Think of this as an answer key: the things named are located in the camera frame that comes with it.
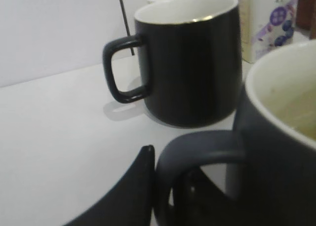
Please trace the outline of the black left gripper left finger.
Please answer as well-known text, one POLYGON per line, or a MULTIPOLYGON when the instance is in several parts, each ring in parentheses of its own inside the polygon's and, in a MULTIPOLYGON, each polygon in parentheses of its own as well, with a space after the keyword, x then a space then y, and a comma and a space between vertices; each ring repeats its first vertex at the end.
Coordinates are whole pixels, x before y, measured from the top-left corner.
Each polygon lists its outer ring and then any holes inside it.
POLYGON ((155 149, 143 146, 135 160, 98 202, 67 226, 149 226, 155 178, 155 149))

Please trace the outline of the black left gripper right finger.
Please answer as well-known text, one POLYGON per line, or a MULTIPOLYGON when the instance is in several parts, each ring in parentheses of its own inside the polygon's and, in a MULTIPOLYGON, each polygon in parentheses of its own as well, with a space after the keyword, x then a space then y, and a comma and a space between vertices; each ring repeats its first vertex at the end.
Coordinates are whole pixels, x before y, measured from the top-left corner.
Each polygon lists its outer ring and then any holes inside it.
POLYGON ((176 226, 233 226, 234 205, 200 168, 183 173, 173 188, 176 226))

